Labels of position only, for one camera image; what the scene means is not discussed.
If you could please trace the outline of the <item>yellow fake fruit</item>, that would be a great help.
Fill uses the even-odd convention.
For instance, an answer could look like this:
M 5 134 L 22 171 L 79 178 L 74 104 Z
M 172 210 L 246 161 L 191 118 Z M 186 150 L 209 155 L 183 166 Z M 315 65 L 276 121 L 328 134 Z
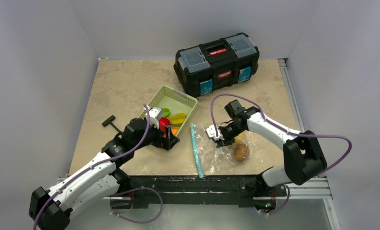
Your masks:
M 178 113 L 178 114 L 172 115 L 169 118 L 169 121 L 170 121 L 172 126 L 179 127 L 179 126 L 183 125 L 183 123 L 186 121 L 187 117 L 188 117 L 188 115 L 185 113 Z

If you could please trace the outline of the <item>red fake apple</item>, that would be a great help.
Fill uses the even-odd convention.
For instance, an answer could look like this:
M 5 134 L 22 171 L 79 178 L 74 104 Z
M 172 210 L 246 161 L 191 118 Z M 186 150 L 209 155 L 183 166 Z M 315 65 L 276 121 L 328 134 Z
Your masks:
M 164 132 L 166 131 L 166 126 L 171 125 L 171 122 L 169 121 L 169 119 L 167 119 L 165 117 L 160 118 L 158 123 L 159 123 L 160 130 L 162 130 Z

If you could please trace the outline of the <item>red yellow fake peach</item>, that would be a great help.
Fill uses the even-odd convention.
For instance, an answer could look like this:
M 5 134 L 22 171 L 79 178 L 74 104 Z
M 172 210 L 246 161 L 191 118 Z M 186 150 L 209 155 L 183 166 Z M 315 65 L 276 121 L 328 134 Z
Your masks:
M 172 128 L 171 129 L 172 134 L 175 135 L 175 136 L 177 135 L 178 131 L 179 131 L 178 128 Z

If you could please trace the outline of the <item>green fake fruit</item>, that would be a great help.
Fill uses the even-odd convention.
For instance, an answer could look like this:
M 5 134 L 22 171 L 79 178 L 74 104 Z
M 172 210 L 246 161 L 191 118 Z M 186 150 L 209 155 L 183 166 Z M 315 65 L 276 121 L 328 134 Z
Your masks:
M 170 115 L 170 110 L 168 108 L 161 108 L 162 110 L 162 117 L 165 118 L 165 117 L 169 117 Z

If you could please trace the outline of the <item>clear zip bag blue seal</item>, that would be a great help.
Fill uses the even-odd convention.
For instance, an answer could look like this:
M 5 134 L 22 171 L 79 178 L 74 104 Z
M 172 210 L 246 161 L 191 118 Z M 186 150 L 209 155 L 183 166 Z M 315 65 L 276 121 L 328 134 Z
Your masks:
M 250 154 L 243 162 L 237 162 L 233 157 L 235 146 L 216 147 L 206 135 L 205 124 L 190 124 L 193 155 L 195 158 L 199 178 L 209 175 L 234 174 L 236 171 L 244 171 L 254 164 L 262 164 L 261 147 L 255 143 L 251 132 L 243 132 L 250 150 Z

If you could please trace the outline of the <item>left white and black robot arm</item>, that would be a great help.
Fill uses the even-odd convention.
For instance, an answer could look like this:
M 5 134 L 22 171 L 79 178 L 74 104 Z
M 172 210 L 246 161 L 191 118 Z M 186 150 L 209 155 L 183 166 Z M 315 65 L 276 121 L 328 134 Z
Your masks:
M 131 177 L 120 167 L 140 148 L 153 145 L 170 150 L 178 142 L 171 126 L 160 128 L 147 118 L 132 119 L 81 169 L 48 189 L 38 187 L 33 191 L 29 207 L 33 229 L 64 230 L 79 212 L 106 196 L 133 198 L 136 191 L 148 190 L 162 201 L 155 189 L 134 187 Z

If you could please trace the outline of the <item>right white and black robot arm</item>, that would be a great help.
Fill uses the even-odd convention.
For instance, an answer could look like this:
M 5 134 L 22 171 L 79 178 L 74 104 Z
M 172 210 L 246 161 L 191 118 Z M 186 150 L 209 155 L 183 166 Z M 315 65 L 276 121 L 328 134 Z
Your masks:
M 229 146 L 244 131 L 256 133 L 283 151 L 283 164 L 259 175 L 256 189 L 267 195 L 279 184 L 302 185 L 327 168 L 323 151 L 313 132 L 301 133 L 262 115 L 257 107 L 244 108 L 238 100 L 225 106 L 231 120 L 225 126 L 211 125 L 207 135 L 217 147 Z

